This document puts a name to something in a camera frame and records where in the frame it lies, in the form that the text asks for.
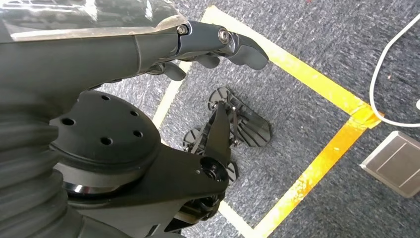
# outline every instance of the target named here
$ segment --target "robotic hand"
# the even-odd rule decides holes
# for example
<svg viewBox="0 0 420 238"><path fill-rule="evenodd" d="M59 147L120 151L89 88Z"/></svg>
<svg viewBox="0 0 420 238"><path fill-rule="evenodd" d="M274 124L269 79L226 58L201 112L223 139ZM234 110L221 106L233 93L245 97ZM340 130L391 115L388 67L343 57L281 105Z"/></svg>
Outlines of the robotic hand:
<svg viewBox="0 0 420 238"><path fill-rule="evenodd" d="M176 237L166 233L214 215L228 183L225 107L206 135L215 146L197 155L89 90L143 73L182 80L172 60L213 68L217 57L268 62L250 38L186 21L166 0L2 1L0 237Z"/></svg>

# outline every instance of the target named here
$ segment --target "yellow tape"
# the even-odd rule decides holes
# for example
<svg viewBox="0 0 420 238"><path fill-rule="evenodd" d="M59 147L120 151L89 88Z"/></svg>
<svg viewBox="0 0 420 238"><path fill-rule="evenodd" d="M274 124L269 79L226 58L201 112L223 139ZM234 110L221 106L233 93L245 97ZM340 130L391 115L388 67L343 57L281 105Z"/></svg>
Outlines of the yellow tape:
<svg viewBox="0 0 420 238"><path fill-rule="evenodd" d="M206 14L211 17L206 17L206 19L203 19L203 22L222 25L230 31L252 38L264 49L270 61L348 113L356 123L365 124L368 128L375 127L380 123L380 120L374 116L369 104L300 59L294 57L263 35L217 9L215 6L209 7L206 10Z"/></svg>
<svg viewBox="0 0 420 238"><path fill-rule="evenodd" d="M355 123L354 118L350 118L293 186L255 227L254 230L257 234L264 238L268 237L366 129L366 126L360 126L360 124Z"/></svg>

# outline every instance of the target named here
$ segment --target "bolt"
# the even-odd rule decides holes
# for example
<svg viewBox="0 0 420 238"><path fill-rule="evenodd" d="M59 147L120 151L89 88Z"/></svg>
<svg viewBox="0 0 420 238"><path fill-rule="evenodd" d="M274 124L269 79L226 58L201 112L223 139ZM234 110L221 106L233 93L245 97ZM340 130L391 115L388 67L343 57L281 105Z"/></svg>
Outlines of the bolt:
<svg viewBox="0 0 420 238"><path fill-rule="evenodd" d="M226 29L221 28L219 30L219 40L220 40L220 42L222 42L222 44L226 45L229 42L229 39L230 39L229 32Z"/></svg>
<svg viewBox="0 0 420 238"><path fill-rule="evenodd" d="M176 28L178 31L178 34L180 35L186 35L188 34L188 27L186 25L180 25Z"/></svg>

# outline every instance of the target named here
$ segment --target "metal plate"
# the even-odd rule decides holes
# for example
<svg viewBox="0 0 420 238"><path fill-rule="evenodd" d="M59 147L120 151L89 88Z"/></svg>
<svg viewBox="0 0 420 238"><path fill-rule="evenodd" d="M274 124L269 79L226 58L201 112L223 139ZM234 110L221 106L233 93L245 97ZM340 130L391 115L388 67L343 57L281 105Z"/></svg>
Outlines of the metal plate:
<svg viewBox="0 0 420 238"><path fill-rule="evenodd" d="M404 197L420 191L420 143L400 131L392 132L361 167Z"/></svg>

